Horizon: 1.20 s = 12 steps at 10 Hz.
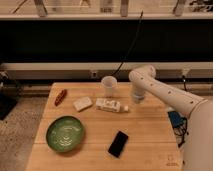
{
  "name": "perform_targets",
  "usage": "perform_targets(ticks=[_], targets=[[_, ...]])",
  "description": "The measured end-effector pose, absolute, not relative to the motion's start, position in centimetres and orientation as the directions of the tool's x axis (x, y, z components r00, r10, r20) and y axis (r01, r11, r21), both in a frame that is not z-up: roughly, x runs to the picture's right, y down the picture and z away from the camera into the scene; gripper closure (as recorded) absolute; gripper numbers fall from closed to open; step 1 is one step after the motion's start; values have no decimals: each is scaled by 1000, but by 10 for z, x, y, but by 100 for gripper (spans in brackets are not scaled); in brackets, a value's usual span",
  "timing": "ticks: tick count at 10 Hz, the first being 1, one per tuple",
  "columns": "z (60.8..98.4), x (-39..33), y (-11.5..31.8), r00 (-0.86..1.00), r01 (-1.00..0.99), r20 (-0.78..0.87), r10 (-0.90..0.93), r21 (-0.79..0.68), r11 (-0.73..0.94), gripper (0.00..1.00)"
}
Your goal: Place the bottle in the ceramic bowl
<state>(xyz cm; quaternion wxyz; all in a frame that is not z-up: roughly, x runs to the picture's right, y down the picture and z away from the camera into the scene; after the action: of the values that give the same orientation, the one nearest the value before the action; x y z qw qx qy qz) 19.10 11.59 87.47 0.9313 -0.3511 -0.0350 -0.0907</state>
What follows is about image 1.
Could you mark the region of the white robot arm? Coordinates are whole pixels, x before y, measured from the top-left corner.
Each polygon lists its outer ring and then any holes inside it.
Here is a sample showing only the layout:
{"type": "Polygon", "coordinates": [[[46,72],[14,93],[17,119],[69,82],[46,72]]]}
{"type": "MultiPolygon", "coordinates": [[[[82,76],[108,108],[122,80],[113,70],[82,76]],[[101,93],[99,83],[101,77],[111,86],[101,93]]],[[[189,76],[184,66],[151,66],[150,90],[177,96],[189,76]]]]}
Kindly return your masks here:
{"type": "Polygon", "coordinates": [[[188,118],[182,171],[213,171],[213,100],[172,87],[155,79],[151,65],[129,73],[131,96],[139,103],[146,91],[188,118]]]}

